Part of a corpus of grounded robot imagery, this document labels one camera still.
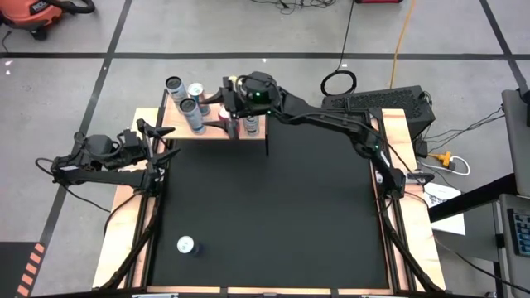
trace orange striped tape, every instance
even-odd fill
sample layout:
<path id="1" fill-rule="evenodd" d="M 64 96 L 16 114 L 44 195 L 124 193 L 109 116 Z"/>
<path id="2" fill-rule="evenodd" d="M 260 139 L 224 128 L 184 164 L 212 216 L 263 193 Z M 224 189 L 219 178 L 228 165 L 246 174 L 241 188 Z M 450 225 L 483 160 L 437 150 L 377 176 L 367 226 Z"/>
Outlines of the orange striped tape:
<path id="1" fill-rule="evenodd" d="M 30 255 L 30 261 L 26 264 L 26 270 L 22 274 L 21 283 L 17 288 L 17 293 L 23 297 L 28 297 L 31 293 L 33 283 L 36 279 L 36 274 L 41 266 L 42 258 L 44 257 L 45 248 L 42 244 L 37 243 L 33 252 Z"/>

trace wooden shelf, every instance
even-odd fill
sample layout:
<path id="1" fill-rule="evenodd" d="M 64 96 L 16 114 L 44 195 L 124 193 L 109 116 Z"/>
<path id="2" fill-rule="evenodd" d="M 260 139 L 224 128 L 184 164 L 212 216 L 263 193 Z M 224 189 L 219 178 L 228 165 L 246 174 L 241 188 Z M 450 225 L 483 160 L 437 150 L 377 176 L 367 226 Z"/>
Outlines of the wooden shelf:
<path id="1" fill-rule="evenodd" d="M 218 121 L 220 104 L 211 104 L 210 113 L 203 117 L 203 122 Z M 243 127 L 243 120 L 239 119 L 239 139 L 241 140 L 264 140 L 265 126 L 267 117 L 259 116 L 259 134 L 257 136 L 249 136 Z M 184 115 L 179 112 L 178 107 L 173 102 L 173 99 L 167 95 L 166 110 L 164 111 L 164 119 L 162 121 L 163 127 L 174 127 L 175 131 L 164 136 L 167 139 L 206 139 L 206 140 L 228 140 L 229 136 L 222 129 L 217 127 L 206 126 L 206 132 L 202 134 L 195 134 L 191 131 L 188 122 Z"/>

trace soda can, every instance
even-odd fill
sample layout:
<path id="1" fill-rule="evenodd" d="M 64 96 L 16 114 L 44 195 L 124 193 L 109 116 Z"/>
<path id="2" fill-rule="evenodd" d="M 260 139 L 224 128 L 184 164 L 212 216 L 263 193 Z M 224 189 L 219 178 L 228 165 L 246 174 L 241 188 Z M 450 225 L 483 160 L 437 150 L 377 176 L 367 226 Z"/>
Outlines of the soda can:
<path id="1" fill-rule="evenodd" d="M 202 115 L 200 114 L 199 105 L 193 99 L 184 99 L 179 104 L 182 114 L 185 120 L 190 125 L 193 133 L 201 134 L 205 133 L 206 127 L 202 123 Z"/>
<path id="2" fill-rule="evenodd" d="M 259 117 L 246 117 L 243 126 L 249 136 L 256 136 L 259 133 Z"/>
<path id="3" fill-rule="evenodd" d="M 172 76 L 166 79 L 166 88 L 177 106 L 183 99 L 188 97 L 184 83 L 182 83 L 181 78 L 177 76 Z"/>
<path id="4" fill-rule="evenodd" d="M 202 84 L 191 84 L 190 87 L 188 87 L 188 94 L 190 94 L 190 97 L 200 105 L 200 113 L 203 116 L 206 116 L 210 113 L 210 106 L 208 104 L 200 104 L 205 101 L 205 89 Z"/>
<path id="5" fill-rule="evenodd" d="M 200 252 L 200 244 L 190 236 L 182 236 L 179 241 L 176 242 L 176 249 L 181 253 L 196 256 Z"/>

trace control panel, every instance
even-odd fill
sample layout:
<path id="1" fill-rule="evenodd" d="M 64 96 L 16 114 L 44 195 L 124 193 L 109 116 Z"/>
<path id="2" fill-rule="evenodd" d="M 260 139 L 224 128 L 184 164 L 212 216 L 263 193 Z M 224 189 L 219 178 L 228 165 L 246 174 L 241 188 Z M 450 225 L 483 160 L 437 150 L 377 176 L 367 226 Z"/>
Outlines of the control panel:
<path id="1" fill-rule="evenodd" d="M 530 211 L 508 209 L 508 220 L 515 253 L 522 257 L 530 257 Z"/>

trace black table surface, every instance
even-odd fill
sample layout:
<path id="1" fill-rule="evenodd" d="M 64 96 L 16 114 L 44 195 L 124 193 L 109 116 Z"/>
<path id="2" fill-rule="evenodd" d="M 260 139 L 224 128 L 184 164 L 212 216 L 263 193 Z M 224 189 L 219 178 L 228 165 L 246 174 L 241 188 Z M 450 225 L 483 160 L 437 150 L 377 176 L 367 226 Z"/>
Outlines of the black table surface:
<path id="1" fill-rule="evenodd" d="M 264 141 L 177 141 L 150 286 L 388 288 L 369 162 L 346 136 L 269 121 Z M 201 252 L 178 252 L 191 236 Z"/>

